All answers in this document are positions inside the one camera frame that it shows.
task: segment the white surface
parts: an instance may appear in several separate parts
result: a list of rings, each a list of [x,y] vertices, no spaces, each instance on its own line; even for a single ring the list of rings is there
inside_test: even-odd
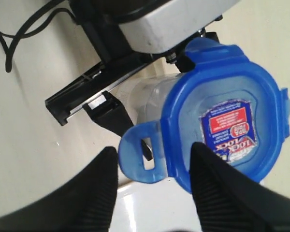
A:
[[[200,232],[192,196],[173,178],[147,185],[132,182],[118,190],[110,232]]]
[[[119,25],[131,48],[163,53],[211,23],[239,0],[171,0],[135,21]]]
[[[0,29],[15,33],[45,3],[0,0]],[[222,43],[238,44],[290,91],[290,0],[242,0],[210,28]],[[41,34],[22,40],[14,59],[13,72],[6,74],[0,47],[0,215],[57,189],[105,145],[119,141],[93,124],[85,112],[61,127],[44,106],[46,98],[98,62],[82,29],[68,16],[56,16]],[[159,60],[139,75],[175,71]],[[120,181],[127,180],[121,175]],[[290,138],[265,183],[290,197]]]

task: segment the product label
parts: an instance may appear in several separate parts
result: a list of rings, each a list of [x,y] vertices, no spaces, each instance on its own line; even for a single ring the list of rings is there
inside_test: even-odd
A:
[[[228,163],[240,160],[257,145],[250,102],[230,100],[202,117],[204,143]]]

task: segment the white wall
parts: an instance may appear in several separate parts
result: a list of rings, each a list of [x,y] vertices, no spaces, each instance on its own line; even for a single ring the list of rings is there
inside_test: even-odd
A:
[[[0,29],[15,33],[46,2],[0,0]],[[290,89],[290,0],[242,0],[210,29],[222,43],[239,45],[281,87]],[[118,137],[93,124],[84,112],[61,127],[44,106],[46,98],[96,62],[81,28],[65,14],[20,42],[10,74],[4,71],[0,47],[0,215],[58,188],[104,146],[117,146]],[[140,75],[162,72],[173,73],[175,68],[158,61]],[[266,185],[290,196],[290,138]]]

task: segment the clear plastic container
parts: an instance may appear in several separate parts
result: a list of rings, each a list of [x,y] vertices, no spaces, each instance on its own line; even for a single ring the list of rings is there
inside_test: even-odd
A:
[[[255,181],[273,167],[289,136],[290,101],[272,76],[235,45],[198,38],[186,48],[196,69],[139,81],[127,104],[137,125],[119,145],[119,165],[135,180],[154,183],[174,177],[190,191],[189,161],[194,142]],[[150,139],[155,167],[145,170],[141,139]]]

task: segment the blue plastic lid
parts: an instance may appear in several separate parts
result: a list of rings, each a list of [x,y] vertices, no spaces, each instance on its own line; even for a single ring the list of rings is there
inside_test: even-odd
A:
[[[197,38],[187,45],[186,55],[196,68],[172,88],[161,119],[136,125],[122,137],[122,172],[145,183],[172,176],[190,192],[190,149],[198,141],[261,181],[290,134],[287,89],[279,90],[272,76],[236,45]],[[151,141],[152,170],[144,169],[144,138]]]

